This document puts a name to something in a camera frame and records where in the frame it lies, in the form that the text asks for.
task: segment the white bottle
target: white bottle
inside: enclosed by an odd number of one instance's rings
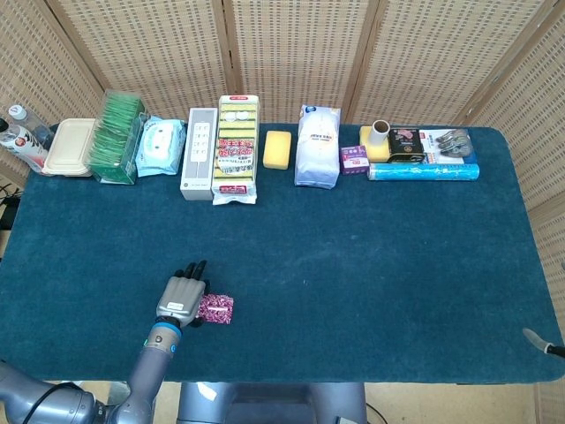
[[[32,110],[25,110],[19,104],[14,104],[8,109],[8,113],[13,118],[14,124],[26,128],[47,150],[51,148],[55,134]]]
[[[27,163],[35,172],[43,174],[47,150],[23,126],[8,125],[0,118],[0,146]]]

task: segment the baby wipes package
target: baby wipes package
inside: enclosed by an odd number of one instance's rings
[[[185,122],[151,117],[143,126],[135,164],[138,177],[176,175],[186,140]]]
[[[333,188],[339,176],[339,109],[302,106],[298,123],[295,186]]]

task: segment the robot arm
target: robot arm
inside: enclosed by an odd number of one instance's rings
[[[182,328],[193,322],[206,284],[200,281],[206,261],[191,263],[167,283],[157,305],[157,319],[128,380],[130,396],[109,415],[109,424],[149,424],[155,396],[173,359]]]
[[[167,282],[157,318],[128,380],[130,396],[105,407],[91,393],[31,378],[0,361],[0,402],[10,424],[149,424],[154,399],[182,336],[194,324],[202,295],[206,261],[189,264]]]

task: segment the table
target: table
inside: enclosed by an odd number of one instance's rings
[[[297,139],[262,125],[261,143],[269,129]],[[169,380],[556,379],[565,362],[522,335],[561,341],[507,142],[470,132],[476,182],[357,175],[325,191],[260,165],[254,206],[185,201],[179,176],[33,175],[0,264],[0,357],[40,378],[123,380],[171,273],[208,259],[234,318],[187,329]]]

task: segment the white plastic food container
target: white plastic food container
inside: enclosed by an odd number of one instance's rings
[[[93,118],[69,118],[59,124],[43,172],[66,177],[90,177],[85,165],[91,144]]]

